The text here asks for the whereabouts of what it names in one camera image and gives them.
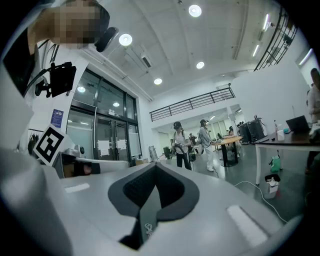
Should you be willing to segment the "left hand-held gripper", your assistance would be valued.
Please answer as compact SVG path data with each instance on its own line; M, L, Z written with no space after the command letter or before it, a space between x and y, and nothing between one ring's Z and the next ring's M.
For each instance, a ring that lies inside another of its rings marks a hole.
M49 124L33 148L40 161L53 167L60 179L97 175L128 169L123 160L97 160L85 157L85 149L73 143L59 128Z

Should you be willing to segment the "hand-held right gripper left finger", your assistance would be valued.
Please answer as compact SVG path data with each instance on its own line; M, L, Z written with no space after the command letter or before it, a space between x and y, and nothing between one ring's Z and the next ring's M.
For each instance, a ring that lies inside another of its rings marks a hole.
M0 255L156 256L157 243L140 244L133 217L108 198L88 202L90 188L63 180L54 168L0 148Z

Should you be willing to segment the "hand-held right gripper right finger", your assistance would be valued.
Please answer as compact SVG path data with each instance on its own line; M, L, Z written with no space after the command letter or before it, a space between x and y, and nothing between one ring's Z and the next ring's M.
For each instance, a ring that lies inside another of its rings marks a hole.
M274 256L299 226L288 223L232 184L195 171L169 168L193 181L199 200L184 218L159 222L140 256Z

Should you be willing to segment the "glass entrance door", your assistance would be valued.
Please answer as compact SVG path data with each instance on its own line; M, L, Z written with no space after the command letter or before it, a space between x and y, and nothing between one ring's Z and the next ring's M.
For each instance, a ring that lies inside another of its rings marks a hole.
M136 99L89 69L76 86L66 133L88 159L134 166L142 156ZM109 155L100 156L98 140L110 142ZM117 140L126 140L125 150L117 148Z

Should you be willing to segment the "white floor bin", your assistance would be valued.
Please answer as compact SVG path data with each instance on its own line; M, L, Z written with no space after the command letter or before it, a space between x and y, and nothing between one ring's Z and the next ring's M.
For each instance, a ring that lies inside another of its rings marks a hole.
M269 174L264 177L264 180L266 189L263 195L266 199L273 199L277 194L281 179L277 174Z

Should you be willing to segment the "clothes rack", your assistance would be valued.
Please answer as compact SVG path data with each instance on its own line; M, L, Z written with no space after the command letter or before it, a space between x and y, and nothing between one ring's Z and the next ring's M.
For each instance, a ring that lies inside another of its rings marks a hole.
M42 130L36 130L36 129L28 129L28 153L31 156L35 156L34 153L34 147L36 143L38 142L39 138L41 137L43 131Z

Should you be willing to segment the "round wooden table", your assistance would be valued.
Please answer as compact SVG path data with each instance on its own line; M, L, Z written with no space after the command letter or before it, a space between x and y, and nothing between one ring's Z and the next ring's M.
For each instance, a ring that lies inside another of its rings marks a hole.
M222 150L222 160L223 163L221 164L223 167L228 168L228 167L232 167L238 164L238 151L237 151L237 146L236 146L236 142L239 142L243 137L242 136L234 136L231 138L227 138L227 139L223 139L220 142L214 142L213 145L214 146L221 146L221 150ZM233 156L234 156L234 160L228 160L228 154L227 154L227 145L233 144Z

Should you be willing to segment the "black equipment case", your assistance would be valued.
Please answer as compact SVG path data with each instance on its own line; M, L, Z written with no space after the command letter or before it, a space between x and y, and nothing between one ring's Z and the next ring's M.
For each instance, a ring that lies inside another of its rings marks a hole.
M241 142L243 144L251 143L251 134L247 123L242 123L239 128L239 135L242 137Z
M251 143L259 141L267 136L266 127L260 117L248 122L247 126L250 133Z

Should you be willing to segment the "black chest-mounted device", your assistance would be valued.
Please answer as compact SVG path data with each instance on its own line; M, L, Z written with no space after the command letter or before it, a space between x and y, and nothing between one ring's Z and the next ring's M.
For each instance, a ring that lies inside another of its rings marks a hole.
M51 63L49 72L49 82L44 78L35 85L35 95L38 97L45 91L46 98L54 98L72 90L77 68L69 61L60 65Z

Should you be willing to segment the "black balcony railing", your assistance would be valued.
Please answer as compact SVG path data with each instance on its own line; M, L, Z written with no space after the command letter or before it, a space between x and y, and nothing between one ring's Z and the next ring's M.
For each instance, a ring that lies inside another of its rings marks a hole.
M215 90L212 92L204 93L198 96L194 96L165 107L151 111L151 121L158 121L164 118L168 118L180 113L184 113L190 110L194 110L207 105L219 103L229 99L234 99L236 96L230 87Z

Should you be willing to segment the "ceiling air conditioner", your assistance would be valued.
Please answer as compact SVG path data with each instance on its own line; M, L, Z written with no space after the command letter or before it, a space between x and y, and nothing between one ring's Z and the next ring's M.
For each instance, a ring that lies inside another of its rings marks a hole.
M142 71L152 68L152 60L143 44L125 46L124 52L125 60L133 67L140 68Z

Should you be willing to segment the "white table with dark top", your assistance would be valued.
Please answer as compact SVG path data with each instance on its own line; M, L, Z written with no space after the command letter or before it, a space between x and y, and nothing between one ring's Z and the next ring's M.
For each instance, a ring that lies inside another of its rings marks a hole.
M291 151L314 151L320 152L320 139L315 142L310 142L309 131L302 133L290 132L284 135L284 140L275 138L276 134L272 133L253 143L256 151L256 178L255 184L260 184L261 179L261 148L276 149L276 150L291 150Z

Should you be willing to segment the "black laptop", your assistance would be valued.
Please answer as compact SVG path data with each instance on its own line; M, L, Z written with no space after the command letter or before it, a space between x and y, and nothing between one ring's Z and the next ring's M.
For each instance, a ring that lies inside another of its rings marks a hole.
M286 120L286 124L290 131L296 134L306 133L311 129L304 115Z

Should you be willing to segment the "black grid railing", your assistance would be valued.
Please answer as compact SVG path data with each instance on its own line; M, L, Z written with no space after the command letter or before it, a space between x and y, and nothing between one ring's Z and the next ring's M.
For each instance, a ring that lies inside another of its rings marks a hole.
M281 6L271 39L262 51L262 57L253 71L279 64L295 39L298 28L288 12Z

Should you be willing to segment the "blue wall poster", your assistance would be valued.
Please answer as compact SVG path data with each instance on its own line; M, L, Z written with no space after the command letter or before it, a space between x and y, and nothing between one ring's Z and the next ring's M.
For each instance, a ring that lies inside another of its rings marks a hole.
M58 109L54 109L51 115L50 123L60 129L62 127L62 120L63 120L64 112Z

